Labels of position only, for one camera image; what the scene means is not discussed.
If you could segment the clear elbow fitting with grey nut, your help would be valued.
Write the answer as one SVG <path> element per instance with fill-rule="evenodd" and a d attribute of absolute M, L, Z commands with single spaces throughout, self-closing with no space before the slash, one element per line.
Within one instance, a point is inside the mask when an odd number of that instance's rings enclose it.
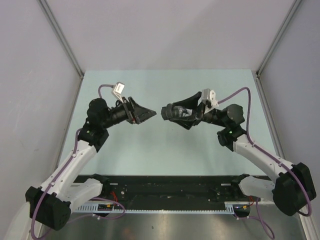
<path fill-rule="evenodd" d="M 171 118 L 184 118 L 192 115 L 192 110 L 182 107 L 182 106 L 173 106 L 172 104 L 167 105 L 167 116 Z"/>

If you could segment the dark grey threaded ring nut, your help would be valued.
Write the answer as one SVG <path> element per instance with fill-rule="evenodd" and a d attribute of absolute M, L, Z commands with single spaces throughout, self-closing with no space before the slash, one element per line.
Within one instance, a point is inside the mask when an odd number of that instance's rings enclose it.
<path fill-rule="evenodd" d="M 169 119 L 169 117 L 168 117 L 168 115 L 167 115 L 168 110 L 169 110 L 169 109 L 168 109 L 167 106 L 163 106 L 163 107 L 161 108 L 161 117 L 162 117 L 162 119 L 163 119 L 164 121 L 166 121 L 166 120 Z"/>

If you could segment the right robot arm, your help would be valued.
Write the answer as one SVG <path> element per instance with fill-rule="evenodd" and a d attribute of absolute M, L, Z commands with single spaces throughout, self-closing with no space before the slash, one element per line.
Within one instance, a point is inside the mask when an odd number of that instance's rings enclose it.
<path fill-rule="evenodd" d="M 287 216 L 312 214 L 311 201 L 317 196 L 310 169 L 302 162 L 293 164 L 260 146 L 250 136 L 243 107 L 231 104 L 219 109 L 221 101 L 207 88 L 195 95 L 161 109 L 163 120 L 178 124 L 186 130 L 204 122 L 222 127 L 217 132 L 221 146 L 246 158 L 268 177 L 267 180 L 243 174 L 230 188 L 231 196 L 242 201 L 247 196 L 273 202 Z"/>

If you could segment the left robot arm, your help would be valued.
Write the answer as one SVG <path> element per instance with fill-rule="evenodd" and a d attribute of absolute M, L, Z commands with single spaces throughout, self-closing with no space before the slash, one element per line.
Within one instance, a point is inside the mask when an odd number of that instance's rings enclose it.
<path fill-rule="evenodd" d="M 30 204 L 31 223 L 39 222 L 53 230 L 62 229 L 72 212 L 87 201 L 110 196 L 110 180 L 93 174 L 84 183 L 71 186 L 85 165 L 100 151 L 109 137 L 108 128 L 128 122 L 141 124 L 157 113 L 137 104 L 132 97 L 117 101 L 115 107 L 108 107 L 103 98 L 93 99 L 86 112 L 82 128 L 75 134 L 74 147 L 62 164 L 40 187 L 31 186 L 25 193 Z"/>

